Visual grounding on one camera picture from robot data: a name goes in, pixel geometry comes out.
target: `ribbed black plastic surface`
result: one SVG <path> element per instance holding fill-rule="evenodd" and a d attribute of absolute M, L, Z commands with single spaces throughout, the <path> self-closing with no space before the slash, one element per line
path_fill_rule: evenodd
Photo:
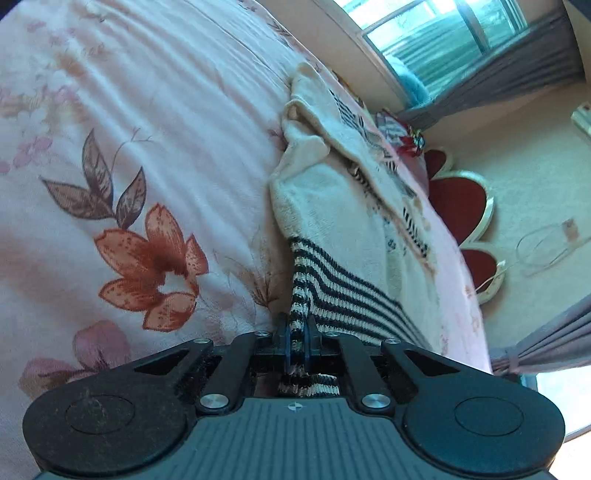
<path fill-rule="evenodd" d="M 63 477 L 43 473 L 38 480 Z M 181 448 L 126 480 L 452 480 L 404 443 L 387 419 L 344 398 L 248 398 L 239 411 L 200 420 Z M 550 480 L 541 472 L 528 480 Z"/>

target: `metal screw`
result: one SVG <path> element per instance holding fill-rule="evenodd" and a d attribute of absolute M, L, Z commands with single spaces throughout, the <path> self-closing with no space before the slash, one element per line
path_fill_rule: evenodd
<path fill-rule="evenodd" d="M 370 393 L 361 399 L 361 403 L 367 408 L 386 408 L 390 405 L 390 398 L 381 393 Z"/>
<path fill-rule="evenodd" d="M 206 408 L 224 408 L 230 403 L 228 397 L 219 393 L 210 393 L 199 399 L 201 405 Z"/>

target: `orange flower print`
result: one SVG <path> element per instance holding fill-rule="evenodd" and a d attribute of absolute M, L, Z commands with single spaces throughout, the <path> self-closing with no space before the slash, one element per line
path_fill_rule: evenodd
<path fill-rule="evenodd" d="M 123 229 L 105 230 L 95 239 L 105 262 L 123 278 L 105 284 L 99 297 L 130 312 L 145 312 L 143 328 L 171 332 L 195 311 L 196 277 L 209 272 L 207 258 L 170 211 L 156 204 L 146 215 L 146 237 Z"/>

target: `gray curtain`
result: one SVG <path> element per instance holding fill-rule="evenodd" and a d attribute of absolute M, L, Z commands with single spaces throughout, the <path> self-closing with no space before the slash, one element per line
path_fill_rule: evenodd
<path fill-rule="evenodd" d="M 537 374 L 591 365 L 591 295 L 518 344 L 491 349 L 495 375 Z"/>
<path fill-rule="evenodd" d="M 453 113 L 583 78 L 579 47 L 561 6 L 492 50 L 429 103 L 397 116 L 424 129 Z"/>

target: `black and white striped fabric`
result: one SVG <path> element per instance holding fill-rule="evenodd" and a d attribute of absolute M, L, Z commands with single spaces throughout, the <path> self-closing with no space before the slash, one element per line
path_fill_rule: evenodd
<path fill-rule="evenodd" d="M 431 348 L 400 302 L 348 272 L 313 241 L 293 237 L 290 246 L 294 254 L 290 311 L 293 367 L 281 381 L 282 395 L 339 395 L 335 377 L 309 375 L 301 366 L 304 325 L 310 314 L 317 319 L 316 325 L 321 333 L 348 333 L 366 345 L 379 346 L 384 338 L 397 338 L 425 349 Z"/>

